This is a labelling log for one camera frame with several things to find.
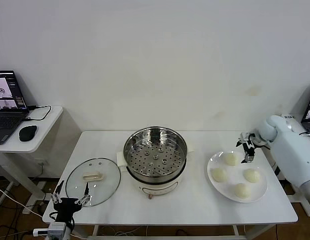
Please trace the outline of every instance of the white plate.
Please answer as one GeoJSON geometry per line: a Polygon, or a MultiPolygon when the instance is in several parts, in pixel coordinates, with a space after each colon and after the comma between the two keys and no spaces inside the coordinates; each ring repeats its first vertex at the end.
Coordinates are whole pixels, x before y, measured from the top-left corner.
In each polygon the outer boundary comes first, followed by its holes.
{"type": "Polygon", "coordinates": [[[221,151],[213,155],[207,164],[207,174],[213,186],[225,197],[240,203],[252,203],[260,200],[267,191],[267,180],[264,173],[254,161],[252,163],[239,163],[237,166],[229,166],[225,163],[223,155],[233,153],[238,157],[239,162],[244,159],[244,154],[236,151],[221,151]],[[226,171],[227,182],[217,182],[212,176],[212,169],[222,168],[226,171]],[[255,169],[260,173],[260,180],[257,183],[251,183],[246,180],[243,173],[246,169],[255,169]],[[235,195],[236,184],[247,184],[251,191],[248,198],[240,198],[235,195]]]}

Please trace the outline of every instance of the laptop keyboard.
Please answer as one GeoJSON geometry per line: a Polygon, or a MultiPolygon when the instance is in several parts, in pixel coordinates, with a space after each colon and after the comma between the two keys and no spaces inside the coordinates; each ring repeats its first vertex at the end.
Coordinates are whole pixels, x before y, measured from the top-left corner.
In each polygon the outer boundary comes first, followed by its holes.
{"type": "Polygon", "coordinates": [[[0,129],[13,129],[21,116],[0,116],[0,129]]]}

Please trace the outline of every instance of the laptop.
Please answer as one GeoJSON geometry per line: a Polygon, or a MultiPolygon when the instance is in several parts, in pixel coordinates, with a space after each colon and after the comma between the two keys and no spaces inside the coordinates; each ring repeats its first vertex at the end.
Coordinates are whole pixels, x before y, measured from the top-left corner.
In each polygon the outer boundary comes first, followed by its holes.
{"type": "Polygon", "coordinates": [[[0,145],[13,134],[28,113],[14,71],[0,71],[0,145]]]}

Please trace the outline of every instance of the computer mouse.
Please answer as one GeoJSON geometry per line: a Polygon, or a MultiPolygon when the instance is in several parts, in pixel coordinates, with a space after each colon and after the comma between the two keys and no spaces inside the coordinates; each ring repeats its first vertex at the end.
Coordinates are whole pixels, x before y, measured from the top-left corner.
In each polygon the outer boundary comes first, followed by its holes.
{"type": "Polygon", "coordinates": [[[21,140],[22,142],[32,140],[34,138],[36,130],[37,130],[36,125],[23,127],[19,131],[19,140],[21,140]]]}

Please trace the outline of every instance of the lid handle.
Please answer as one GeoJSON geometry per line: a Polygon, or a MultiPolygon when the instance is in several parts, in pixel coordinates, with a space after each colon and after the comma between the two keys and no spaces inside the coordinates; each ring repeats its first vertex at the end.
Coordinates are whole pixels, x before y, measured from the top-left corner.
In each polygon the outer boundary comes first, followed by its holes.
{"type": "Polygon", "coordinates": [[[100,181],[103,178],[104,178],[103,174],[101,174],[99,171],[91,171],[83,173],[83,179],[86,182],[100,181]]]}

